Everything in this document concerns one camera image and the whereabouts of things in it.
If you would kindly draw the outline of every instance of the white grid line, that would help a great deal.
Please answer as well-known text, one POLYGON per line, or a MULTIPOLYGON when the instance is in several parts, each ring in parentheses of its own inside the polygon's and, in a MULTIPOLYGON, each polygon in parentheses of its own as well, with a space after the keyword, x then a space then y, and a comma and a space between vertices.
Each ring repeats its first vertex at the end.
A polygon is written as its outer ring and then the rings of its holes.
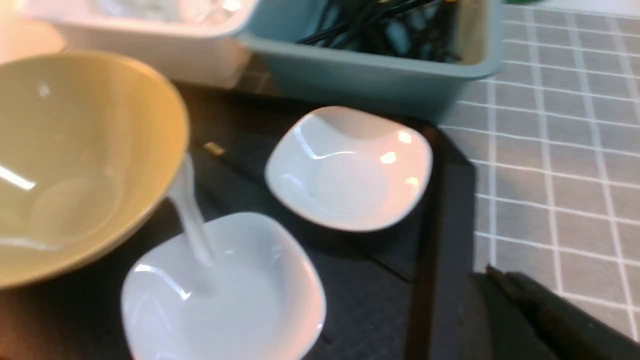
MULTIPOLYGON (((607 17, 607 24, 609 26, 609 29, 611 29, 611 31, 615 31, 619 29, 618 23, 616 19, 613 17, 607 17)), ((627 46, 625 45, 625 42, 623 41, 621 36, 617 34, 614 35, 613 42, 616 45, 616 49, 620 53, 627 52, 627 46)), ((619 55, 618 60, 620 61, 620 66, 622 67, 622 71, 625 73, 625 75, 627 75, 627 88, 629 90, 629 94, 631 95, 631 98, 633 98, 633 100, 636 101, 636 105, 634 106, 636 110, 636 119, 640 122, 640 104, 637 103, 638 101, 640 101, 640 95, 638 95, 638 89, 636 87, 636 79, 629 77, 629 76, 633 76, 633 72, 631 70, 631 63, 629 62, 629 58, 623 55, 619 55)))
MULTIPOLYGON (((481 134, 488 134, 488 135, 492 134, 490 131, 480 130, 480 129, 472 129, 471 127, 441 125, 440 128, 442 128, 442 129, 454 129, 454 130, 471 131, 473 133, 481 133, 481 134)), ((495 134, 497 136, 503 136, 505 138, 528 140, 528 141, 535 141, 535 142, 546 142, 546 143, 549 143, 549 144, 552 144, 552 145, 577 147, 579 149, 587 149, 587 150, 594 150, 594 151, 609 152, 611 154, 620 154, 620 155, 627 155, 627 156, 633 156, 635 158, 640 158, 640 153, 637 153, 637 152, 629 152, 629 151, 614 150, 614 149, 599 149, 597 147, 590 146, 590 145, 582 145, 582 144, 579 144, 579 143, 570 143, 570 142, 559 142, 559 141, 555 141, 555 140, 544 140, 544 139, 541 139, 541 138, 534 138, 534 137, 531 137, 531 136, 520 136, 520 135, 512 135, 512 134, 499 133, 499 132, 496 132, 495 134)))
MULTIPOLYGON (((491 84, 488 83, 487 84, 487 101, 489 103, 489 105, 495 105, 495 84, 491 84)), ((496 138, 495 138, 495 130, 496 130, 496 114, 495 114, 495 108, 488 108, 488 129, 489 131, 492 132, 492 134, 489 134, 489 160, 494 164, 494 165, 489 165, 489 194, 491 196, 495 196, 496 195, 496 181, 495 181, 495 162, 496 162, 496 155, 495 155, 495 144, 496 144, 496 138)), ((489 226, 490 226, 490 231, 492 234, 495 234, 497 232, 497 221, 498 221, 498 216, 496 214, 496 210, 495 210, 495 199, 490 199, 489 200, 489 226)), ((496 243, 495 243, 495 238, 491 238, 490 240, 490 245, 489 245, 489 249, 490 249, 490 262, 492 265, 496 265, 497 263, 497 250, 496 250, 496 243)))
MULTIPOLYGON (((540 111, 538 111, 538 110, 525 109, 525 108, 516 108, 516 107, 513 107, 513 106, 502 106, 502 105, 489 106, 489 105, 483 104, 481 102, 473 102, 473 101, 466 101, 466 100, 460 100, 460 101, 458 101, 458 103, 459 104, 464 104, 464 105, 480 106, 480 107, 483 107, 483 108, 494 107, 494 108, 500 109, 500 110, 520 111, 520 112, 523 112, 523 113, 540 113, 540 111)), ((546 116, 561 117, 561 118, 564 118, 564 119, 573 119, 573 120, 587 121, 587 122, 595 121, 595 122, 597 122, 599 124, 605 124, 605 125, 633 127, 633 128, 636 128, 636 129, 640 128, 640 125, 627 124, 627 123, 624 123, 624 122, 613 122, 613 121, 604 121, 604 120, 589 120, 589 119, 585 119, 584 117, 575 117, 575 116, 565 115, 565 114, 550 113, 548 111, 543 111, 542 113, 545 114, 546 116)))
MULTIPOLYGON (((587 51, 587 52, 590 52, 590 53, 621 55, 621 53, 619 53, 617 51, 606 51, 606 50, 598 50, 598 49, 585 49, 583 47, 555 45, 555 44, 537 44, 537 43, 532 43, 530 41, 515 40, 515 39, 505 39, 504 42, 510 42, 512 44, 521 44, 521 45, 536 45, 536 46, 539 46, 539 47, 553 47, 555 49, 581 50, 581 51, 587 51)), ((622 54, 622 55, 640 57, 640 54, 622 54)))
MULTIPOLYGON (((569 27, 572 28, 569 31, 569 34, 570 34, 572 46, 574 46, 575 48, 573 50, 573 55, 575 57, 576 67, 581 70, 585 69, 584 57, 582 55, 582 52, 578 50, 582 48, 582 45, 580 43, 580 37, 578 36, 578 32, 576 31, 577 26, 575 25, 575 16, 572 13, 565 13, 565 17, 569 27)), ((590 86, 589 86, 589 79, 587 78, 585 73, 580 73, 579 79, 580 79, 580 87, 582 88, 582 91, 585 93, 585 95, 583 96, 583 100, 584 100, 584 107, 585 107, 587 118, 596 119, 595 110, 593 107, 593 101, 591 96, 588 95, 591 93, 590 86)), ((610 218, 609 227, 611 228, 611 236, 613 238, 613 245, 616 250, 616 257, 618 258, 618 268, 620 270, 620 277, 621 277, 623 290, 625 294, 625 302, 627 303, 627 306, 628 306, 627 312, 629 316, 629 322, 631 324, 633 339, 637 341, 638 334, 636 329, 636 318, 632 309, 633 302, 631 300, 631 290, 629 286, 629 281, 627 279, 627 270, 625 269, 625 265, 622 262, 623 254, 622 254, 622 248, 620 245, 620 235, 618 234, 618 225, 615 222, 615 220, 613 220, 616 217, 616 214, 613 207, 613 200, 611 198, 611 188, 607 183, 605 183, 605 181, 609 180, 609 177, 607 175, 607 168, 605 166, 604 155, 602 153, 602 143, 600 141, 600 130, 598 128, 598 124, 596 124, 595 122, 591 123, 591 136, 593 138, 593 146, 596 147, 596 162, 598 165, 598 172, 600 173, 600 178, 603 180, 602 190, 604 191, 607 214, 610 218)))
MULTIPOLYGON (((533 66, 532 63, 526 61, 517 61, 517 60, 503 60, 503 63, 517 64, 517 65, 526 65, 533 66)), ((578 70, 570 67, 557 66, 557 65, 547 65, 547 64, 538 64, 539 67, 544 67, 547 69, 555 69, 555 70, 566 70, 572 72, 586 72, 587 74, 597 74, 597 75, 608 75, 608 76, 617 76, 618 78, 627 78, 627 79, 640 79, 640 76, 635 76, 633 73, 629 74, 617 74, 615 72, 606 72, 606 71, 595 71, 595 70, 578 70)))
POLYGON ((563 297, 566 298, 566 299, 590 302, 592 304, 611 307, 611 308, 614 308, 614 309, 627 310, 627 305, 625 305, 625 304, 619 304, 617 302, 613 302, 613 301, 609 301, 609 300, 596 299, 594 297, 589 297, 589 296, 585 296, 585 295, 574 294, 574 293, 564 293, 563 297))
MULTIPOLYGON (((530 5, 517 5, 517 4, 509 4, 509 7, 512 8, 521 8, 521 9, 527 9, 530 8, 530 5)), ((548 11, 548 12, 557 12, 557 13, 573 13, 573 14, 580 14, 580 15, 592 15, 592 16, 611 16, 611 14, 609 13, 600 13, 600 12, 585 12, 585 11, 580 11, 580 10, 571 10, 571 9, 564 9, 564 8, 554 8, 554 7, 548 7, 545 6, 544 8, 538 8, 539 10, 543 10, 543 11, 548 11)), ((631 19, 631 20, 640 20, 640 17, 638 16, 630 16, 630 15, 613 15, 615 17, 617 17, 618 19, 631 19)))
MULTIPOLYGON (((527 38, 531 42, 538 42, 536 28, 534 26, 535 18, 533 16, 532 10, 525 10, 525 17, 527 18, 530 24, 527 25, 527 38)), ((534 66, 531 67, 531 74, 533 76, 533 82, 536 85, 534 87, 534 95, 536 101, 536 107, 538 111, 538 125, 540 127, 540 147, 542 150, 542 162, 545 171, 551 171, 551 153, 549 149, 548 142, 548 134, 547 134, 547 116, 542 112, 545 110, 545 97, 542 92, 542 75, 540 74, 540 68, 536 65, 539 61, 538 55, 538 47, 534 45, 529 46, 529 55, 531 57, 531 62, 533 62, 534 66)), ((551 175, 545 174, 545 190, 547 193, 547 203, 551 208, 556 206, 556 199, 554 198, 554 184, 551 175)), ((556 276, 556 286, 557 290, 562 293, 564 291, 563 286, 563 278, 562 278, 562 269, 560 265, 560 253, 558 252, 558 235, 557 235, 557 226, 556 226, 556 212, 554 210, 549 210, 549 231, 551 234, 551 243, 554 246, 554 273, 556 276)))
MULTIPOLYGON (((527 22, 522 22, 522 21, 515 21, 515 20, 505 20, 503 21, 505 24, 511 24, 511 25, 529 25, 529 23, 527 22)), ((539 23, 535 23, 533 24, 535 25, 537 28, 549 28, 549 29, 561 29, 561 30, 573 30, 574 28, 568 27, 568 26, 558 26, 558 25, 548 25, 548 24, 539 24, 539 23)), ((574 29, 577 30, 578 32, 582 32, 582 33, 594 33, 594 34, 603 34, 603 35, 617 35, 617 36, 622 36, 622 37, 636 37, 636 38, 640 38, 640 35, 638 34, 627 34, 627 33, 621 33, 619 30, 615 31, 615 30, 611 30, 611 31, 602 31, 602 30, 591 30, 591 29, 574 29)))
MULTIPOLYGON (((516 243, 519 245, 525 245, 525 246, 531 246, 531 247, 536 247, 539 249, 547 249, 547 250, 553 250, 554 246, 552 245, 548 245, 548 244, 544 244, 544 243, 537 243, 535 241, 530 241, 530 240, 522 240, 522 239, 515 239, 515 238, 509 238, 506 236, 493 236, 491 234, 487 234, 487 233, 482 233, 481 231, 476 231, 475 234, 477 236, 482 236, 485 237, 489 240, 494 240, 492 238, 495 238, 495 240, 499 240, 499 241, 504 241, 504 242, 508 242, 508 243, 516 243)), ((566 252, 569 254, 577 254, 577 255, 581 255, 584 256, 586 258, 594 258, 594 259, 601 259, 603 261, 610 261, 610 262, 618 262, 618 258, 613 257, 613 256, 606 256, 606 255, 601 255, 601 254, 596 254, 594 252, 588 252, 588 251, 583 251, 583 250, 578 250, 578 249, 573 249, 573 248, 569 248, 569 247, 558 247, 557 248, 558 251, 560 252, 566 252)), ((633 260, 623 260, 626 264, 631 265, 631 266, 640 266, 640 261, 633 261, 633 260)), ((591 302, 594 304, 600 304, 603 306, 607 306, 607 307, 615 307, 616 309, 623 309, 623 310, 628 310, 629 306, 627 304, 620 304, 618 302, 613 302, 610 300, 604 300, 604 299, 598 299, 595 297, 590 297, 590 296, 586 296, 586 295, 580 295, 580 294, 576 294, 576 293, 570 293, 567 291, 563 291, 562 293, 559 293, 558 291, 555 291, 559 296, 562 296, 566 299, 575 299, 575 300, 582 300, 582 301, 586 301, 586 302, 591 302)), ((631 307, 633 311, 640 311, 640 307, 635 307, 632 306, 631 307)))
POLYGON ((567 174, 567 173, 564 173, 564 172, 554 172, 553 170, 547 171, 547 170, 541 169, 541 168, 523 167, 523 166, 520 166, 520 165, 511 165, 511 164, 504 164, 504 163, 491 163, 490 161, 473 160, 473 159, 469 159, 469 161, 471 161, 473 163, 477 163, 477 164, 488 165, 488 166, 495 165, 496 167, 510 168, 510 169, 513 169, 513 170, 521 170, 521 171, 538 172, 538 173, 541 173, 541 174, 549 174, 551 176, 563 177, 565 179, 589 181, 590 183, 604 183, 604 182, 606 182, 607 184, 613 185, 613 186, 620 186, 622 188, 630 188, 630 189, 640 190, 640 184, 621 183, 619 181, 611 181, 611 180, 603 181, 602 179, 599 179, 599 178, 596 178, 596 177, 588 177, 588 176, 582 176, 582 175, 567 174))
POLYGON ((555 207, 552 208, 551 206, 549 206, 547 204, 540 204, 539 202, 508 199, 508 198, 499 197, 499 196, 492 197, 490 195, 485 195, 485 194, 476 194, 476 196, 477 197, 482 197, 484 199, 489 199, 489 200, 495 199, 496 201, 499 201, 499 202, 508 202, 510 204, 519 204, 519 205, 532 206, 534 208, 554 210, 555 212, 562 212, 562 213, 567 213, 567 214, 581 215, 581 216, 589 217, 589 218, 597 218, 597 219, 602 219, 602 220, 620 222, 622 224, 640 226, 640 220, 632 220, 632 219, 626 219, 626 218, 610 217, 609 215, 590 213, 588 211, 582 211, 582 210, 577 210, 577 209, 561 208, 559 206, 555 206, 555 207))
POLYGON ((527 85, 527 84, 522 84, 522 83, 514 83, 514 82, 511 82, 511 81, 501 81, 501 80, 491 80, 491 79, 484 79, 484 80, 480 80, 480 81, 485 82, 485 83, 495 83, 495 84, 500 84, 500 85, 517 86, 519 88, 529 88, 529 89, 533 89, 533 90, 562 92, 562 93, 565 93, 565 94, 572 94, 572 95, 579 95, 579 96, 591 96, 591 97, 597 97, 597 98, 601 98, 601 99, 610 99, 610 100, 618 100, 618 101, 635 102, 636 104, 638 102, 638 100, 627 98, 627 97, 617 97, 617 96, 602 95, 602 94, 586 94, 586 93, 580 92, 580 91, 544 87, 544 86, 542 86, 542 84, 540 84, 540 85, 527 85))
MULTIPOLYGON (((484 236, 485 238, 494 237, 496 240, 502 240, 502 241, 506 241, 506 242, 510 242, 510 243, 517 243, 517 244, 521 244, 521 245, 537 247, 537 248, 540 248, 540 249, 558 250, 559 252, 566 252, 566 253, 569 253, 569 254, 581 255, 581 256, 584 256, 586 258, 599 259, 599 260, 608 261, 608 262, 611 262, 611 263, 617 263, 619 261, 619 259, 616 256, 598 254, 596 252, 575 249, 575 248, 572 248, 572 247, 563 247, 563 246, 559 246, 559 245, 555 246, 555 245, 539 243, 539 242, 531 241, 531 240, 510 238, 508 236, 491 235, 491 234, 483 233, 481 231, 476 231, 475 234, 479 235, 479 236, 484 236)), ((640 261, 622 259, 622 262, 624 262, 625 264, 628 264, 628 265, 640 267, 640 261)))

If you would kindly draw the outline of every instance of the white square dish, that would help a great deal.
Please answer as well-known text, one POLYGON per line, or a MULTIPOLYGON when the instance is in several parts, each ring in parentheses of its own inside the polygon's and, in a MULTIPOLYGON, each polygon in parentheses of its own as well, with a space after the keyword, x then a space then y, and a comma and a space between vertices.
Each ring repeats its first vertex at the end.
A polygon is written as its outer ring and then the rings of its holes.
POLYGON ((305 115, 265 169, 269 189, 307 220, 345 231, 384 229, 415 207, 433 153, 417 131, 362 111, 330 106, 305 115))
POLYGON ((146 253, 122 288, 135 359, 300 359, 324 325, 316 270, 275 220, 236 213, 204 225, 219 250, 211 268, 180 234, 146 253))

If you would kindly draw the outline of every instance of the black object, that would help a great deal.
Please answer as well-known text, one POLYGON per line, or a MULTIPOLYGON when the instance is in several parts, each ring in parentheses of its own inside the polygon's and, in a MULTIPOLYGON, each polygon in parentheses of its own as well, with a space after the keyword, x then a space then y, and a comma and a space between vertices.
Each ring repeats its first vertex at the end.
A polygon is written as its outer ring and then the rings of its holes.
POLYGON ((316 33, 298 43, 429 61, 460 61, 451 49, 457 8, 458 0, 327 0, 316 33), (333 25, 325 29, 330 17, 333 25))
POLYGON ((635 341, 530 277, 486 273, 471 275, 465 293, 465 359, 640 359, 635 341))
MULTIPOLYGON (((202 148, 202 141, 214 141, 251 174, 261 174, 281 136, 320 105, 179 88, 191 115, 196 196, 205 218, 265 213, 301 242, 318 270, 328 314, 306 360, 459 358, 458 321, 473 259, 475 169, 445 135, 423 120, 392 117, 417 128, 433 148, 426 195, 390 229, 341 233, 300 219, 202 148)), ((55 279, 0 291, 0 358, 130 359, 120 321, 122 282, 140 256, 180 232, 173 208, 164 202, 102 259, 55 279)))

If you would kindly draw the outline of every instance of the square plate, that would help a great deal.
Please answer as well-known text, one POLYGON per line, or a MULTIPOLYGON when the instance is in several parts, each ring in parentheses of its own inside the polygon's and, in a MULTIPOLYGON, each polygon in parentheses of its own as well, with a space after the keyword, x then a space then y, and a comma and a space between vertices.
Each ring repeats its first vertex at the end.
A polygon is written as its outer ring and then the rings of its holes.
POLYGON ((416 130, 362 111, 329 106, 306 114, 282 137, 264 176, 299 216, 345 231, 402 220, 429 182, 433 154, 416 130))

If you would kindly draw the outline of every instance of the bowl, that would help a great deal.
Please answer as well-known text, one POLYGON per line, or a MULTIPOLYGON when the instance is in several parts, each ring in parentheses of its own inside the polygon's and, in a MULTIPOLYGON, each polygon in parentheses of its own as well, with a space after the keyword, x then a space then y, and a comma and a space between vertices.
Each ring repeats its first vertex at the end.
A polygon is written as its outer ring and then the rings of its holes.
POLYGON ((330 106, 310 112, 267 162, 269 189, 307 220, 367 232, 389 227, 426 189, 433 153, 417 131, 362 111, 330 106))
POLYGON ((212 268, 178 235, 145 254, 122 288, 122 316, 137 360, 302 358, 324 325, 316 270, 277 222, 236 213, 205 224, 212 268))
POLYGON ((97 259, 163 199, 188 144, 173 85, 123 56, 0 66, 0 288, 97 259))

